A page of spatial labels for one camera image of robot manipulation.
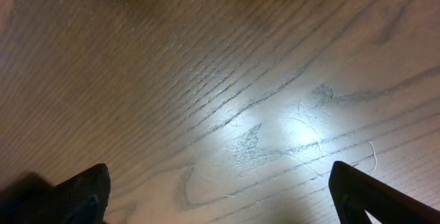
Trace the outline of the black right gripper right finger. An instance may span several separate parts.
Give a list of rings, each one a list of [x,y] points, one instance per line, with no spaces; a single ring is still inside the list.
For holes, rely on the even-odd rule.
[[[329,190],[341,223],[438,223],[439,211],[343,161],[333,163]]]

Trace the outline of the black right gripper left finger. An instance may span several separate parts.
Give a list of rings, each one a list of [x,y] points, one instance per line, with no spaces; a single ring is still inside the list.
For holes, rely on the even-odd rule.
[[[1,222],[104,223],[110,191],[106,164],[96,164],[56,186],[29,172],[1,190]]]

